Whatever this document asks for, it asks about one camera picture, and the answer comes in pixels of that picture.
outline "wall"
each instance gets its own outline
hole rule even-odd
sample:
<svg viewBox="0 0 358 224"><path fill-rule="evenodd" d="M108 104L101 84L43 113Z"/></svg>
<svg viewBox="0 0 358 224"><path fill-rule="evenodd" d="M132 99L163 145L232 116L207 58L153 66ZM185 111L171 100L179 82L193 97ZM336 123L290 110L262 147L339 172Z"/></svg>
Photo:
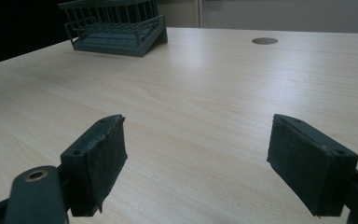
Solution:
<svg viewBox="0 0 358 224"><path fill-rule="evenodd" d="M158 12L167 26L198 27L197 0L158 0Z"/></svg>
<svg viewBox="0 0 358 224"><path fill-rule="evenodd" d="M358 33L358 0L204 1L208 28Z"/></svg>

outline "round cable hole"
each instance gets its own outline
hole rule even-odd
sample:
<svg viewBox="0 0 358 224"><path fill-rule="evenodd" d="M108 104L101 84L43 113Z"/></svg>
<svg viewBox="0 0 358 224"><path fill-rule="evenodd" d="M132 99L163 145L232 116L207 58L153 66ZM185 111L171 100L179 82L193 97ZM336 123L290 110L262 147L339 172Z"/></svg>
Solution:
<svg viewBox="0 0 358 224"><path fill-rule="evenodd" d="M37 170L37 171L33 171L32 173L28 174L25 177L25 181L27 182L33 182L36 180L40 180L42 178L44 178L46 175L48 175L48 171L47 170Z"/></svg>
<svg viewBox="0 0 358 224"><path fill-rule="evenodd" d="M271 45L271 44L278 43L278 40L270 37L260 37L260 38L253 39L252 42L258 45Z"/></svg>

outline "dark background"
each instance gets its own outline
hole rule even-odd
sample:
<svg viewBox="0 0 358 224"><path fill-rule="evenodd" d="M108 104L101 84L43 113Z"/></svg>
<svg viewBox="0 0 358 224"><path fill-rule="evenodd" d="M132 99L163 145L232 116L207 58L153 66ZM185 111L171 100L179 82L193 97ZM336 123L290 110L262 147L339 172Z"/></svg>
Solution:
<svg viewBox="0 0 358 224"><path fill-rule="evenodd" d="M0 0L0 62L67 40L57 4L68 1Z"/></svg>

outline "wooden table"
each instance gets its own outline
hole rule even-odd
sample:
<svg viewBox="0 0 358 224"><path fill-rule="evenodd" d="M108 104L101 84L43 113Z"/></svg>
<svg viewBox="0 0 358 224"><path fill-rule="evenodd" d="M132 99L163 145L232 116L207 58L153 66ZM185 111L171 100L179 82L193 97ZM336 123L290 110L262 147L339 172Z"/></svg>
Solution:
<svg viewBox="0 0 358 224"><path fill-rule="evenodd" d="M123 114L129 154L93 218L71 223L345 223L313 217L266 162L272 116L358 153L358 35L169 29L144 58L69 42L0 63L0 201L96 120ZM256 37L274 45L256 45Z"/></svg>

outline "grommet hole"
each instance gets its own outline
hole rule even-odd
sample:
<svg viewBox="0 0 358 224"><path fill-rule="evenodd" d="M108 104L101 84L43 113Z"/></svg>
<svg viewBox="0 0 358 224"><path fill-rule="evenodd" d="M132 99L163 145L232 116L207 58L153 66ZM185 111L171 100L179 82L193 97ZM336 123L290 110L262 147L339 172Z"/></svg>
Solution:
<svg viewBox="0 0 358 224"><path fill-rule="evenodd" d="M258 45L271 45L278 43L278 40L270 37L260 37L252 40L252 43Z"/></svg>

